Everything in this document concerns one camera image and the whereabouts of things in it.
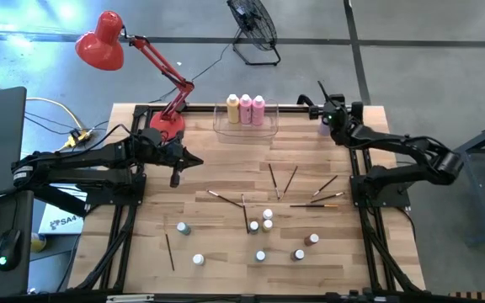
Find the fan stand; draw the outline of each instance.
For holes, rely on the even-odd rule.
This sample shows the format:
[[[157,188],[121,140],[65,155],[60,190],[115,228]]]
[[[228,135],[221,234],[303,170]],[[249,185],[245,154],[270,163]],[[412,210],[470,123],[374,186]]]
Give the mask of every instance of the fan stand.
[[[244,61],[244,64],[246,65],[250,65],[250,66],[266,66],[266,65],[272,65],[272,66],[276,66],[278,65],[278,63],[280,63],[280,54],[278,54],[278,51],[276,50],[276,46],[271,46],[274,53],[276,54],[276,57],[278,57],[278,61],[276,62],[259,62],[259,63],[252,63],[250,61],[248,61],[244,56],[243,54],[241,54],[241,52],[237,49],[237,47],[235,46],[237,44],[237,42],[241,39],[241,35],[243,34],[243,32],[241,30],[238,31],[238,35],[235,37],[235,40],[233,41],[233,51],[235,51],[235,53],[237,53],[238,56],[241,57],[241,59]]]

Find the lamp arm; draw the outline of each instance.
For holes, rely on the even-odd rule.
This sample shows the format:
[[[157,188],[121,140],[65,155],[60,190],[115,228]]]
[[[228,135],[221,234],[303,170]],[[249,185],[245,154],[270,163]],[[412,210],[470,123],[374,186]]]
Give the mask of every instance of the lamp arm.
[[[149,61],[160,70],[179,90],[179,94],[170,102],[162,111],[163,120],[172,120],[177,113],[177,109],[184,103],[186,97],[194,90],[194,84],[182,77],[160,54],[160,52],[152,46],[145,37],[133,36],[130,45],[137,48]]]

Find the lamp base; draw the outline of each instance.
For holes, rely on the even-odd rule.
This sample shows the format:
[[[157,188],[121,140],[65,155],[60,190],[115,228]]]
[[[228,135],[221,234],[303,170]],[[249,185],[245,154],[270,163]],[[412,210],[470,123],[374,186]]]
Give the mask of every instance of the lamp base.
[[[149,127],[160,131],[163,141],[167,141],[184,131],[184,119],[181,114],[175,114],[173,120],[163,120],[162,112],[157,112],[152,116]]]

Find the lamp shade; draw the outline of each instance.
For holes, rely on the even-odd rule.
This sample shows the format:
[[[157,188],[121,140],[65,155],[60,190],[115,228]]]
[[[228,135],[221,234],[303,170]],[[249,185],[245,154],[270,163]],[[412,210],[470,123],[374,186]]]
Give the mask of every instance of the lamp shade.
[[[76,52],[90,66],[105,71],[115,71],[123,66],[123,48],[118,41],[123,20],[114,12],[100,15],[97,28],[76,42]]]

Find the pink paint bottle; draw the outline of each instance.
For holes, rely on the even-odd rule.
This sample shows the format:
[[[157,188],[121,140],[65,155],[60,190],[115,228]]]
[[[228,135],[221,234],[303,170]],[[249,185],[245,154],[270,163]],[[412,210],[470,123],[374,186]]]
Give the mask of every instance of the pink paint bottle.
[[[252,101],[252,124],[262,125],[265,116],[265,100],[257,95]]]
[[[247,94],[244,94],[240,99],[239,114],[242,124],[252,123],[252,99]]]

